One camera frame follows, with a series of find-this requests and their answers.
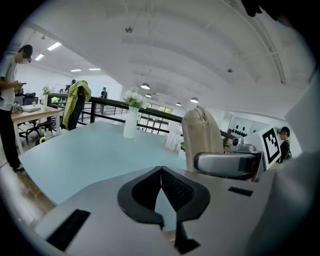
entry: sneaker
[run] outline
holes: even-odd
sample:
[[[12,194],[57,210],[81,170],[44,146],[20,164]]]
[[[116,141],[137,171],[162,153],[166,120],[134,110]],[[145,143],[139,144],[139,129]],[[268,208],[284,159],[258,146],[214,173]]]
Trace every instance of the sneaker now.
[[[22,172],[25,170],[25,168],[23,167],[22,163],[20,163],[19,167],[17,167],[17,168],[12,168],[12,169],[13,169],[13,171],[14,171],[15,173],[22,173]]]

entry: person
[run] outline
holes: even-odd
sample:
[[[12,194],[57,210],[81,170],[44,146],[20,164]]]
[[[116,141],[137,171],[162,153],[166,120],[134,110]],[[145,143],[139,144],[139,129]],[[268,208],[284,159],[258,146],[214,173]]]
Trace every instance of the person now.
[[[279,161],[278,161],[279,164],[283,163],[285,160],[290,159],[292,157],[291,151],[290,151],[289,137],[290,137],[290,129],[286,126],[282,127],[280,130],[280,139],[283,142],[280,145],[281,157],[279,158]]]
[[[15,76],[17,64],[29,64],[32,60],[32,52],[31,45],[24,45],[15,56],[4,57],[0,66],[0,135],[5,157],[14,172],[25,170],[18,158],[14,124],[11,119],[15,90],[23,86],[15,80]]]
[[[67,85],[65,86],[64,92],[65,92],[66,94],[68,94],[68,93],[69,93],[69,88],[70,88],[71,86],[73,86],[75,83],[76,83],[76,80],[73,79],[70,84],[67,84]]]
[[[103,87],[102,91],[101,91],[100,98],[106,99],[107,97],[108,97],[108,93],[106,91],[106,87]],[[101,113],[101,115],[104,114],[104,107],[105,107],[105,105],[100,104],[100,113]]]

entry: black pants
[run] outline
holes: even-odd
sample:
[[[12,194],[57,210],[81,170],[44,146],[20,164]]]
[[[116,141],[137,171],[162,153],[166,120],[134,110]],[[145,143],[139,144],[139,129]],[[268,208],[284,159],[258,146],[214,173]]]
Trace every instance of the black pants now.
[[[11,120],[11,111],[0,109],[0,133],[6,160],[12,168],[18,168],[20,160],[16,147],[14,123]]]

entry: black hair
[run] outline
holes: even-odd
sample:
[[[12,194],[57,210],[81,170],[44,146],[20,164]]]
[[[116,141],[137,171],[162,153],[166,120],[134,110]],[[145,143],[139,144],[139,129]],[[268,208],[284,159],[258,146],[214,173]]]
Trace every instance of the black hair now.
[[[30,44],[26,44],[18,50],[18,53],[20,53],[21,51],[23,51],[26,55],[31,56],[34,49],[32,48],[32,46]]]
[[[288,127],[286,126],[282,127],[280,132],[282,131],[286,132],[286,135],[290,137],[290,129]]]

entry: floor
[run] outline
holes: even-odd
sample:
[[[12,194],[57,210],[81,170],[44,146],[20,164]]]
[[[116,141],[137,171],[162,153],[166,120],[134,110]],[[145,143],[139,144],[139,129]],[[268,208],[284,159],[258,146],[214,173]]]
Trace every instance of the floor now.
[[[32,125],[21,125],[20,127],[25,131],[31,128]],[[25,138],[20,138],[24,151],[33,148],[36,140],[39,139],[35,131],[28,138],[28,144]],[[25,171],[22,173],[13,172],[4,155],[1,139],[0,181],[5,195],[16,211],[18,220],[26,223],[31,228],[55,207],[55,204],[40,191]]]

